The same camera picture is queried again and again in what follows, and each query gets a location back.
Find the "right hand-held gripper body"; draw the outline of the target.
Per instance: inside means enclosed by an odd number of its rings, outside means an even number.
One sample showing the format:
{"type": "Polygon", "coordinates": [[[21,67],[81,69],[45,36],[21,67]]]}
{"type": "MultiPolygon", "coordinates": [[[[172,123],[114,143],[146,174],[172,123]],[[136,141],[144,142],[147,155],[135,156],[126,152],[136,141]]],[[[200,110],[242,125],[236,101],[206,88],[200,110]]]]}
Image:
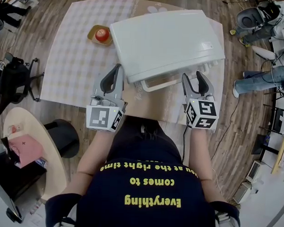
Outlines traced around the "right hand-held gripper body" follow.
{"type": "Polygon", "coordinates": [[[186,97],[185,99],[186,125],[190,128],[212,130],[217,128],[219,112],[214,96],[201,96],[197,99],[186,97]]]}

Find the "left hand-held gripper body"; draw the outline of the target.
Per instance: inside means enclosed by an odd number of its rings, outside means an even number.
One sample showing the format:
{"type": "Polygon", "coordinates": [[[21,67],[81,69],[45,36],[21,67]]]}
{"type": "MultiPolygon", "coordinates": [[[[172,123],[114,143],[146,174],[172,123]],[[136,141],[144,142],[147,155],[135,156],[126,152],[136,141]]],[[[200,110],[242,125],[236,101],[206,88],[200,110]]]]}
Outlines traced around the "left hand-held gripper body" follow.
{"type": "Polygon", "coordinates": [[[100,87],[93,88],[90,104],[86,106],[86,127],[97,131],[115,132],[125,113],[127,103],[115,99],[112,93],[103,93],[100,87]]]}

